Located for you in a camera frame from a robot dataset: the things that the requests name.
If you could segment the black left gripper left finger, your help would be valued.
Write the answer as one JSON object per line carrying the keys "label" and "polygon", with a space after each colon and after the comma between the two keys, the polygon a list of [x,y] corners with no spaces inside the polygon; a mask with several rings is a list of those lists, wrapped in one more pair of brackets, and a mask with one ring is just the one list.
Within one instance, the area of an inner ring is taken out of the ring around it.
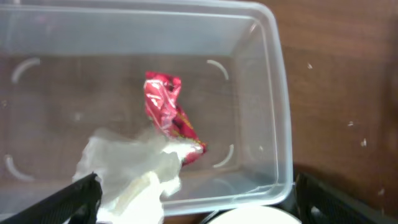
{"label": "black left gripper left finger", "polygon": [[91,173],[1,224],[95,224],[103,194],[97,178]]}

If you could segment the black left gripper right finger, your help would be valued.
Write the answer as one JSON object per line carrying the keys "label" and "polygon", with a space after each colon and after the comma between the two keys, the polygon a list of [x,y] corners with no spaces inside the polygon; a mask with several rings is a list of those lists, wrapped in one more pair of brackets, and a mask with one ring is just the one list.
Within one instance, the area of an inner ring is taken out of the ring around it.
{"label": "black left gripper right finger", "polygon": [[383,211],[375,210],[306,173],[297,175],[295,199],[302,223],[397,224],[395,218]]}

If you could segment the white tissue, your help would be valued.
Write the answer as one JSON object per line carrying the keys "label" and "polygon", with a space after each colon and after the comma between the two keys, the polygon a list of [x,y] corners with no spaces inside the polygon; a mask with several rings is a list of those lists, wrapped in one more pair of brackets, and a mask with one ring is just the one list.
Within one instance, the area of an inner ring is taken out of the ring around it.
{"label": "white tissue", "polygon": [[155,129],[128,139],[100,128],[89,138],[72,179],[97,175],[100,223],[163,223],[161,198],[180,190],[183,163],[202,151],[193,140],[169,139]]}

